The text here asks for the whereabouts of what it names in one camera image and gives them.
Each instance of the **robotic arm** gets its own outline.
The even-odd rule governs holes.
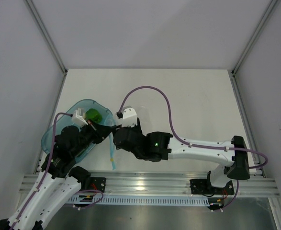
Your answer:
[[[170,133],[153,132],[144,136],[133,108],[125,108],[122,119],[122,126],[113,132],[114,144],[118,149],[132,152],[138,159],[152,162],[194,159],[218,163],[220,165],[208,173],[207,186],[213,188],[224,188],[231,179],[247,180],[250,178],[247,153],[230,150],[231,148],[246,148],[242,137],[234,136],[232,140],[223,142],[181,138],[190,143],[190,145],[186,145]],[[196,146],[207,146],[211,149]]]
[[[137,159],[158,162],[171,159],[195,159],[218,163],[219,166],[208,172],[207,179],[198,187],[192,180],[193,194],[222,194],[231,179],[247,180],[250,178],[248,158],[245,151],[230,148],[245,148],[242,137],[234,136],[232,140],[223,142],[206,142],[182,138],[184,144],[173,138],[170,133],[152,132],[143,135],[139,118],[131,107],[125,108],[118,117],[122,118],[120,126],[102,126],[94,122],[84,121],[77,110],[72,118],[81,125],[65,127],[55,138],[54,151],[42,165],[42,171],[25,201],[9,218],[0,221],[0,230],[43,230],[53,215],[77,191],[90,188],[90,173],[80,167],[73,168],[75,158],[82,154],[90,143],[99,144],[113,133],[113,142],[117,149],[124,149],[135,155]],[[207,146],[212,149],[194,147]]]

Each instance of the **translucent blue bowl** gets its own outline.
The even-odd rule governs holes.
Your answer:
[[[91,99],[84,99],[79,102],[77,102],[74,106],[72,106],[67,113],[72,114],[76,109],[78,108],[83,108],[85,111],[88,111],[90,109],[96,109],[98,112],[102,115],[102,121],[100,122],[101,125],[105,126],[113,126],[115,125],[114,123],[114,118],[112,116],[112,113],[109,109],[105,108],[104,106],[100,105],[94,100]],[[76,126],[80,129],[78,125],[72,122],[70,116],[62,116],[59,118],[56,122],[56,133],[55,135],[61,134],[61,131],[63,130],[64,127],[66,126]],[[41,148],[46,154],[49,154],[51,151],[51,145],[52,145],[52,132],[53,132],[53,126],[51,126],[46,133],[43,135],[41,139]],[[96,144],[90,144],[88,148],[80,155],[79,157],[76,158],[76,162],[80,162],[81,160],[84,159],[84,157],[87,156],[87,154],[92,150],[93,147],[95,147]]]

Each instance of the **green toy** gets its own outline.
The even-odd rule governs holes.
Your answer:
[[[86,120],[91,120],[95,123],[100,123],[103,117],[96,109],[90,109],[86,112]]]

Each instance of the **floor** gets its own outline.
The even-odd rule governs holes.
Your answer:
[[[206,207],[96,205],[62,208],[46,230],[276,230],[268,200],[240,198],[221,212]]]

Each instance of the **gray wall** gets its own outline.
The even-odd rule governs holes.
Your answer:
[[[232,69],[270,0],[33,2],[69,69]]]
[[[238,84],[268,175],[281,193],[281,2],[238,73]]]
[[[0,0],[0,219],[15,210],[62,81],[22,0]]]

